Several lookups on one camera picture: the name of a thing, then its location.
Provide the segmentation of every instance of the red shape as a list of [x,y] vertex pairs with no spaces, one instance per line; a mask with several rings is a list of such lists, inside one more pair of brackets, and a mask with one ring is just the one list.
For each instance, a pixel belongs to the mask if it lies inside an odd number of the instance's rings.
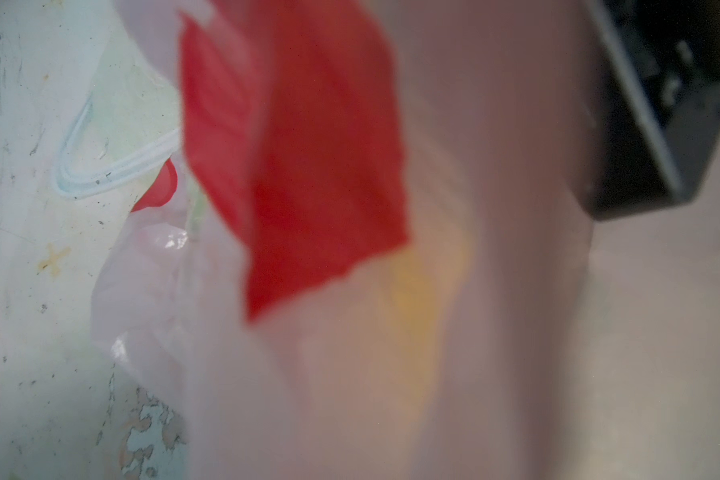
[[[187,19],[182,38],[188,163],[250,247],[251,321],[408,242],[392,60],[382,36],[351,0],[257,3],[269,8],[271,42],[260,40],[265,22],[236,27],[225,18],[210,34]],[[230,55],[241,35],[250,62]],[[266,101],[261,52],[272,55],[275,72]]]
[[148,206],[163,206],[167,204],[170,199],[173,198],[178,184],[179,177],[176,175],[176,167],[173,166],[173,162],[169,158],[163,164],[163,168],[160,168],[160,173],[157,174],[157,178],[155,178],[152,186],[139,198],[134,208],[131,209],[131,213],[147,208]]

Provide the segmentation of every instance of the worn painted surface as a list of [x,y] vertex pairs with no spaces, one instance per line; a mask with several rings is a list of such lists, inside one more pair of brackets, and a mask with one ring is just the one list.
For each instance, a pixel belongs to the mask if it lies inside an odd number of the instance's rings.
[[144,182],[49,186],[112,21],[100,0],[0,0],[0,480],[181,478],[182,421],[90,342],[90,292]]

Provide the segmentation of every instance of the red patch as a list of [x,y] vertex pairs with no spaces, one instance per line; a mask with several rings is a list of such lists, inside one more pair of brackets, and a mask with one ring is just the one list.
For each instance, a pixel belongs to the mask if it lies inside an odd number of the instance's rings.
[[176,167],[173,166],[173,162],[166,160],[163,164],[163,168],[160,169],[160,173],[157,174],[157,178],[152,183],[152,186],[139,198],[136,202],[131,213],[137,212],[148,206],[163,206],[167,204],[173,194],[176,192],[176,186],[179,183],[179,178],[176,175]]
[[[187,19],[181,45],[188,164],[250,248],[251,320],[408,241],[382,36],[351,0],[259,5],[271,9],[272,42],[252,40],[266,22],[235,28],[218,18],[209,34]],[[272,54],[265,101],[255,55],[230,53],[240,38],[249,52],[266,45]]]

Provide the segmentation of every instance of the plastic bag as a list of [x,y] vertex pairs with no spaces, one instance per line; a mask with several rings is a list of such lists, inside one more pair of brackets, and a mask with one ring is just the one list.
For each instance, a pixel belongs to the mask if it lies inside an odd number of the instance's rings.
[[506,3],[118,2],[186,160],[128,217],[94,340],[186,417],[191,478],[548,470],[586,145],[539,82],[576,72],[566,8]]

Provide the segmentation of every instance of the yellow star mark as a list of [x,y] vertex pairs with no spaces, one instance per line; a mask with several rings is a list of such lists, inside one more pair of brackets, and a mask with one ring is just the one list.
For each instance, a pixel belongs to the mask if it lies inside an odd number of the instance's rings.
[[48,258],[38,264],[38,273],[50,267],[50,275],[53,278],[56,278],[59,274],[61,274],[61,268],[59,268],[57,262],[69,255],[71,251],[72,249],[67,246],[61,252],[56,254],[54,252],[54,246],[48,244]]

